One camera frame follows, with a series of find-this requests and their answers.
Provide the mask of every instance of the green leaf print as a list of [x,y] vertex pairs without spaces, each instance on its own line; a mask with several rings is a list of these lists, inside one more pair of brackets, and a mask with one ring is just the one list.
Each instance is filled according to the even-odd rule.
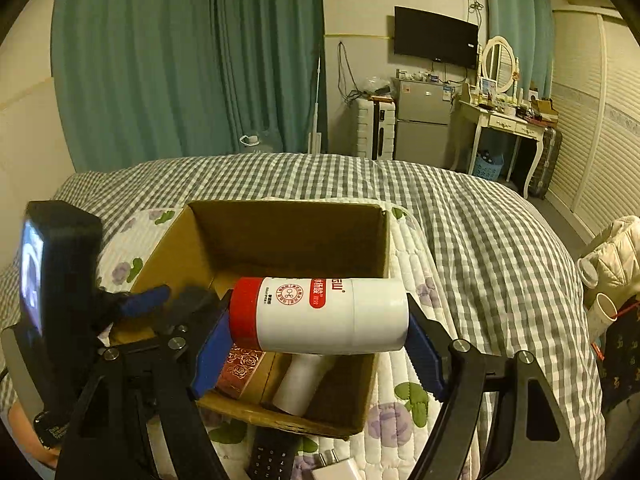
[[428,402],[429,396],[418,383],[400,383],[394,388],[394,393],[398,399],[410,400],[412,404],[416,402]]
[[298,451],[303,451],[305,453],[315,453],[316,451],[318,451],[318,444],[316,444],[310,438],[304,436],[302,437],[302,441],[300,441],[300,447],[298,448]]
[[127,276],[127,283],[131,283],[136,279],[136,276],[139,275],[140,270],[142,270],[142,258],[133,258],[131,263],[131,270],[129,271],[129,275]]
[[209,439],[220,444],[240,444],[245,436],[246,422],[234,418],[209,431]]
[[400,209],[399,207],[393,207],[391,208],[391,211],[396,217],[396,219],[398,220],[401,219],[403,216],[406,216],[406,213],[402,211],[402,209]]
[[424,402],[416,402],[412,406],[411,415],[418,428],[424,428],[427,425],[427,412],[427,405]]
[[154,222],[154,224],[156,225],[164,224],[165,222],[168,222],[169,220],[171,220],[171,218],[173,218],[174,216],[175,216],[175,211],[165,211],[164,213],[162,213],[160,218]]
[[398,399],[406,400],[405,408],[412,414],[414,424],[418,428],[427,425],[427,413],[429,412],[429,396],[417,383],[400,383],[394,388]]

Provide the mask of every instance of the white jacket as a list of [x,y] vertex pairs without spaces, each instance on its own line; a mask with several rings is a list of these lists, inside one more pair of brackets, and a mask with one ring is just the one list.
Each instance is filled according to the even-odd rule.
[[591,306],[599,292],[606,294],[617,309],[640,293],[640,218],[625,216],[614,220],[596,236],[581,257],[598,273],[598,285],[586,288],[584,304]]

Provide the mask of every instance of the gray checkered bedsheet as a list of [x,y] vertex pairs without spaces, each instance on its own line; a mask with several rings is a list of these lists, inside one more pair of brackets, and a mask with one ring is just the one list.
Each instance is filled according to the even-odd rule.
[[[69,178],[55,198],[102,218],[105,242],[138,210],[191,200],[358,197],[387,200],[420,221],[460,337],[480,351],[537,356],[568,422],[582,476],[604,468],[601,391],[571,258],[535,209],[493,182],[339,155],[230,155],[157,160]],[[0,326],[18,319],[15,262],[0,274]],[[2,384],[0,407],[14,400]],[[489,396],[478,421],[484,446]]]

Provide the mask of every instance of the remote control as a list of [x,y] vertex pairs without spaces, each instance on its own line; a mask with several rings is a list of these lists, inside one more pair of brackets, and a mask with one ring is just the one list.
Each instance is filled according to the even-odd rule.
[[300,436],[275,428],[256,428],[247,474],[251,480],[290,480]]

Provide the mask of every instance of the gray floor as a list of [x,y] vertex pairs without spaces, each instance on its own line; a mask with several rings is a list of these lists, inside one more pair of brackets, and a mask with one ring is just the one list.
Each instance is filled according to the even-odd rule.
[[585,246],[584,241],[575,232],[564,217],[553,207],[548,201],[540,200],[539,198],[529,198],[539,213],[545,218],[551,228],[554,230],[558,238],[562,240],[562,243],[569,251],[571,257],[575,260],[578,259],[580,252]]

